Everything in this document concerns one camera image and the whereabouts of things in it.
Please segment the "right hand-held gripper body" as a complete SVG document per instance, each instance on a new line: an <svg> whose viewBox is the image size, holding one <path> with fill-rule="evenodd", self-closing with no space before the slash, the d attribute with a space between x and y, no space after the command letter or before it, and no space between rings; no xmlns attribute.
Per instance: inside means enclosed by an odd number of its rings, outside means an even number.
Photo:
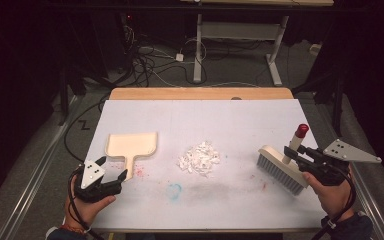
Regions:
<svg viewBox="0 0 384 240"><path fill-rule="evenodd" d="M309 172L324 186L339 186L349 173L350 162L381 163L382 159L337 139L325 149L301 147L301 171Z"/></svg>

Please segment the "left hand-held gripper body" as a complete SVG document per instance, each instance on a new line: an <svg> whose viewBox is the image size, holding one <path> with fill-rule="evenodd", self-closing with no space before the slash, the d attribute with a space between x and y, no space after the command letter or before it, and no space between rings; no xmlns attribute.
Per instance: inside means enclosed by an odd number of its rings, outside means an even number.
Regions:
<svg viewBox="0 0 384 240"><path fill-rule="evenodd" d="M103 183L105 170L96 162L85 161L74 184L74 195L87 203L95 203L107 196L121 193L122 176Z"/></svg>

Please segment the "cream brush with grey bristles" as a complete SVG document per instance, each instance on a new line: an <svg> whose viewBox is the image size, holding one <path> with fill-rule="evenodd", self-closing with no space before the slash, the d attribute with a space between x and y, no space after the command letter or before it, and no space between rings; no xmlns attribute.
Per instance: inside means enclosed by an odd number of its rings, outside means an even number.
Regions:
<svg viewBox="0 0 384 240"><path fill-rule="evenodd" d="M308 186L298 165L292 163L292 158L269 145L259 149L257 166L264 169L294 196L299 195Z"/></svg>

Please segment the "cream dustpan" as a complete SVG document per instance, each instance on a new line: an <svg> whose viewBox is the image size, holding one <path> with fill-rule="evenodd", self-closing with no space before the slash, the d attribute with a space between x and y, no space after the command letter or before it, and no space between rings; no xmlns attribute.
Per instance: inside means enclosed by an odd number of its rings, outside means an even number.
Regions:
<svg viewBox="0 0 384 240"><path fill-rule="evenodd" d="M158 133L110 134L105 153L111 158L123 158L127 170L126 181L134 176L134 161L148 157L157 149Z"/></svg>

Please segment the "pile of white paper scraps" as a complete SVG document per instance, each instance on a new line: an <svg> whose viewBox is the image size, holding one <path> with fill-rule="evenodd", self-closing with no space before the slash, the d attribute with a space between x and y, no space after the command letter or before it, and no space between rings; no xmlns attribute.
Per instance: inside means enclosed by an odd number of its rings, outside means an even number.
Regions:
<svg viewBox="0 0 384 240"><path fill-rule="evenodd" d="M221 162L219 152L208 141L189 148L178 158L177 166L189 174L196 173L207 177L215 164Z"/></svg>

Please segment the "person's left hand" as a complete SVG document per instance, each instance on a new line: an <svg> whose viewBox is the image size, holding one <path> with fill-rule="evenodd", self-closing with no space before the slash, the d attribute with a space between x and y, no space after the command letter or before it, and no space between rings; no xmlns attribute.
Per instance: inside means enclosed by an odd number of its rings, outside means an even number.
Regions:
<svg viewBox="0 0 384 240"><path fill-rule="evenodd" d="M71 229L87 230L94 222L100 211L112 204L116 197L107 196L95 203L83 202L74 195L76 176L73 177L70 185L70 192L64 206L64 224Z"/></svg>

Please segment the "person's right hand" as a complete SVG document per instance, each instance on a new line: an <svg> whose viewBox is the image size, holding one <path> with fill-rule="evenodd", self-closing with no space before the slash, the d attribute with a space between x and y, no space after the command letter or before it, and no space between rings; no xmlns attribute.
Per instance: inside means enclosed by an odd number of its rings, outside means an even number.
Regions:
<svg viewBox="0 0 384 240"><path fill-rule="evenodd" d="M350 196L350 184L346 181L339 186L324 186L311 173L302 174L306 182L312 187L321 203L322 209L333 219L344 210Z"/></svg>

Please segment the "metal floor rail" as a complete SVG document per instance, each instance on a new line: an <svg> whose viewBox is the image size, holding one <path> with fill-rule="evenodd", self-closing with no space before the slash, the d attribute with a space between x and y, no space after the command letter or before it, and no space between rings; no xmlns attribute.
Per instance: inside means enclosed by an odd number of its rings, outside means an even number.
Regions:
<svg viewBox="0 0 384 240"><path fill-rule="evenodd" d="M374 240L384 240L384 167L381 164L352 163L358 204L372 219Z"/></svg>
<svg viewBox="0 0 384 240"><path fill-rule="evenodd" d="M54 153L63 135L67 132L69 122L73 118L73 113L78 110L81 102L82 97L73 96L68 104L69 113L60 116L58 123L52 125L50 133L46 136L47 145L44 147L43 153L38 157L38 162L29 175L28 182L25 184L21 195L17 199L11 214L0 229L0 240L14 239L49 169Z"/></svg>

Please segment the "white desk frame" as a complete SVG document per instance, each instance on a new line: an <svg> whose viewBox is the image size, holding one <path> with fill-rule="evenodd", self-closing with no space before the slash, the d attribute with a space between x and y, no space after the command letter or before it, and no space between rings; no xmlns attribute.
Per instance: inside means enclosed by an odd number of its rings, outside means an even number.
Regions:
<svg viewBox="0 0 384 240"><path fill-rule="evenodd" d="M245 7L331 7L333 0L182 0L192 2L199 7L209 7L211 4L221 5L244 5ZM194 83L202 83L203 60L207 49L202 42L207 39L236 39L236 40L273 40L274 47L270 54L265 56L266 63L271 74L273 84L281 86L282 81L276 66L276 57L287 27L289 15L283 14L279 23L257 24L257 23L227 23L203 21L202 14L197 15L196 42L194 58Z"/></svg>

